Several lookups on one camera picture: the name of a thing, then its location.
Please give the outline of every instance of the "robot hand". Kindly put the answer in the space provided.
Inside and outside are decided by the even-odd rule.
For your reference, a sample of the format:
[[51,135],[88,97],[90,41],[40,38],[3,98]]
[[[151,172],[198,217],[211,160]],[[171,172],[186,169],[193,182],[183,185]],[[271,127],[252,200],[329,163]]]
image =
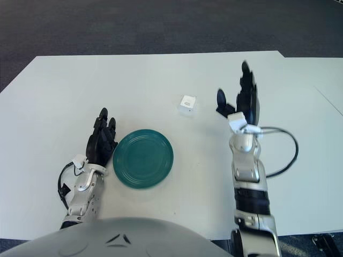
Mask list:
[[77,155],[72,163],[79,170],[75,186],[74,196],[69,206],[65,202],[65,195],[70,189],[63,184],[61,187],[61,175],[58,180],[58,193],[64,205],[68,209],[61,229],[76,225],[82,222],[89,222],[95,219],[99,210],[99,198],[103,190],[103,177],[107,175],[105,168],[115,147],[114,141],[116,121],[111,118],[107,126],[107,109],[103,108],[94,123],[94,131],[90,136],[86,148],[86,156]]
[[281,256],[274,217],[270,213],[265,170],[259,159],[257,135],[261,129],[259,102],[253,74],[246,62],[242,64],[241,92],[237,108],[226,103],[224,92],[217,94],[219,112],[228,118],[234,132],[230,139],[233,153],[232,175],[235,189],[235,223],[231,239],[235,257],[269,254]]

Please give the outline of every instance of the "gray carpet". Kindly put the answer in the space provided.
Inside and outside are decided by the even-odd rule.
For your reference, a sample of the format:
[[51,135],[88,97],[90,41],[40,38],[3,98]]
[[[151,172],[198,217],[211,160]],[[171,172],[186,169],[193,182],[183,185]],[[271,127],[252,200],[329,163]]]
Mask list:
[[0,91],[38,55],[343,57],[334,0],[0,0]]

